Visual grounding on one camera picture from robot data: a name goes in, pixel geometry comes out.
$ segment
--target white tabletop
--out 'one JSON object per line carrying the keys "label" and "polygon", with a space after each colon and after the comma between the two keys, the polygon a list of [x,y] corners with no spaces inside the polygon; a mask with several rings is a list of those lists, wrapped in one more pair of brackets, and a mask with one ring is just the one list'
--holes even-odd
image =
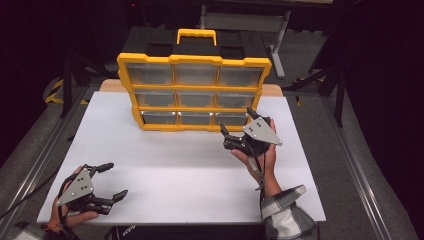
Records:
{"label": "white tabletop", "polygon": [[[283,189],[300,184],[301,206],[316,221],[324,211],[302,144],[284,97],[262,97],[259,114],[275,119],[283,146],[277,146],[275,173]],[[222,143],[220,133],[140,130],[127,93],[96,92],[48,194],[37,222],[47,222],[63,180],[78,166],[115,163],[93,177],[94,194],[112,198],[128,189],[99,225],[259,223],[257,183]]]}

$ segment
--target gray floor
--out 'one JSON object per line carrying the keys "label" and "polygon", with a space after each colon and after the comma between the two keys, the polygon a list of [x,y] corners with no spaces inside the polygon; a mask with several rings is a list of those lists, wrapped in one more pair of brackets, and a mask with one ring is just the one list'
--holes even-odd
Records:
{"label": "gray floor", "polygon": [[[265,35],[267,43],[272,43],[272,35]],[[281,58],[286,78],[280,80],[272,74],[266,83],[288,86],[298,77],[307,76],[307,71],[318,53],[325,37],[320,33],[288,31],[284,37]],[[85,96],[89,99],[92,92],[100,86],[100,81],[93,81]],[[345,149],[340,145],[337,129],[331,121],[331,115],[325,111],[322,99],[310,94],[314,86],[307,86],[296,94],[301,96],[302,106],[298,106],[294,93],[285,92],[292,111],[296,128],[309,161],[315,182],[327,217],[320,223],[321,239],[379,239],[375,234],[370,218],[364,207],[356,182],[349,171]],[[64,159],[71,142],[69,137],[75,135],[84,116],[87,105],[78,105],[75,113],[64,129],[58,144],[49,159],[41,183]],[[8,161],[0,169],[0,212],[7,210],[17,193],[26,174],[31,170],[45,143],[48,141],[56,123],[60,121],[60,104],[49,104],[40,119],[34,124]],[[375,199],[381,211],[385,226],[392,239],[418,239],[409,221],[408,214],[387,184],[376,165],[366,141],[362,135],[356,116],[346,96],[343,110],[344,128],[352,155],[361,165]],[[41,205],[46,200],[46,193],[51,181],[30,198],[19,215],[18,221],[34,223]],[[108,227],[81,226],[77,229],[82,239],[103,239]]]}

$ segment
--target plastic drawer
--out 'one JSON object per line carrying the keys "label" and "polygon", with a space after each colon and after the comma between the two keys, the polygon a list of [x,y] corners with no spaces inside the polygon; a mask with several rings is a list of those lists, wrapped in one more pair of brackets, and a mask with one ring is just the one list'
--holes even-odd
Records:
{"label": "plastic drawer", "polygon": [[141,111],[145,124],[176,124],[175,112]]}
{"label": "plastic drawer", "polygon": [[176,64],[174,70],[176,84],[215,85],[218,68],[209,64]]}
{"label": "plastic drawer", "polygon": [[172,84],[169,64],[127,63],[126,66],[133,84]]}
{"label": "plastic drawer", "polygon": [[222,108],[246,108],[251,107],[254,92],[218,92],[216,95],[217,106]]}
{"label": "plastic drawer", "polygon": [[214,91],[177,90],[177,105],[181,107],[213,107]]}
{"label": "plastic drawer", "polygon": [[180,123],[183,125],[210,125],[212,113],[208,112],[178,112]]}
{"label": "plastic drawer", "polygon": [[243,126],[247,121],[247,113],[215,113],[214,124],[223,123],[229,126]]}
{"label": "plastic drawer", "polygon": [[262,69],[260,67],[221,67],[218,85],[255,87],[258,85]]}
{"label": "plastic drawer", "polygon": [[140,107],[173,107],[175,106],[174,90],[135,90],[138,105]]}

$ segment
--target storage bin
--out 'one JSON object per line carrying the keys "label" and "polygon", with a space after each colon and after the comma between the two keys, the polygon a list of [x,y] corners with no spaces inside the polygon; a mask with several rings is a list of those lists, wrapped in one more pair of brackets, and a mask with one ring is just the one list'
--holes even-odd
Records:
{"label": "storage bin", "polygon": [[242,131],[272,66],[257,32],[137,26],[117,62],[135,121],[162,131]]}
{"label": "storage bin", "polygon": [[220,67],[220,86],[256,87],[263,68],[260,67]]}
{"label": "storage bin", "polygon": [[126,63],[134,84],[172,84],[172,69],[165,64]]}
{"label": "storage bin", "polygon": [[137,89],[135,90],[140,107],[173,107],[175,106],[174,90]]}
{"label": "storage bin", "polygon": [[178,112],[178,115],[183,125],[210,125],[213,116],[209,112]]}
{"label": "storage bin", "polygon": [[216,107],[222,108],[246,108],[252,106],[254,92],[218,92],[216,95]]}
{"label": "storage bin", "polygon": [[214,91],[177,90],[177,106],[213,107]]}
{"label": "storage bin", "polygon": [[210,64],[175,64],[175,81],[181,85],[215,85],[218,68]]}
{"label": "storage bin", "polygon": [[175,112],[141,111],[145,124],[176,124]]}
{"label": "storage bin", "polygon": [[243,126],[246,124],[247,117],[247,113],[218,112],[215,113],[214,124],[219,125],[219,123],[223,123],[229,126]]}

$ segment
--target hand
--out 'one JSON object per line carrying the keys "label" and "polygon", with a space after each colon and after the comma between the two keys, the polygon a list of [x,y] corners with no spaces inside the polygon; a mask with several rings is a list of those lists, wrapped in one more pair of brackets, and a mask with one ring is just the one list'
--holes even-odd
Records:
{"label": "hand", "polygon": [[[273,119],[271,119],[270,127],[275,133],[277,133]],[[278,182],[274,174],[274,167],[275,167],[275,162],[277,159],[275,148],[276,148],[275,144],[271,144],[268,151],[266,151],[265,154],[262,154],[258,157],[259,164],[261,165],[261,169],[265,176],[264,178],[265,197],[273,196],[282,191],[280,186],[278,185]],[[244,165],[246,165],[250,175],[256,180],[256,182],[258,182],[258,184],[260,184],[260,178],[258,174],[250,166],[249,157],[246,154],[244,154],[242,151],[237,149],[231,150],[231,154],[233,154],[238,160],[240,160]]]}
{"label": "hand", "polygon": [[[75,170],[75,173],[79,173],[82,170],[82,167],[78,167]],[[68,182],[65,186],[65,190],[68,188],[69,184],[71,184],[71,182]],[[55,232],[55,233],[60,233],[60,231],[62,230],[61,226],[60,226],[60,219],[59,219],[59,212],[58,212],[58,207],[56,206],[56,202],[57,202],[58,198],[56,197],[53,201],[53,206],[52,206],[52,213],[50,216],[50,221],[47,223],[47,227],[49,230]],[[68,207],[66,206],[66,204],[64,204],[62,206],[62,214],[63,216],[66,216],[68,212]],[[99,214],[97,212],[94,211],[89,211],[89,212],[83,212],[74,216],[69,216],[66,218],[66,226],[68,226],[69,228],[74,228],[76,226],[78,226],[79,224],[97,218],[99,216]]]}

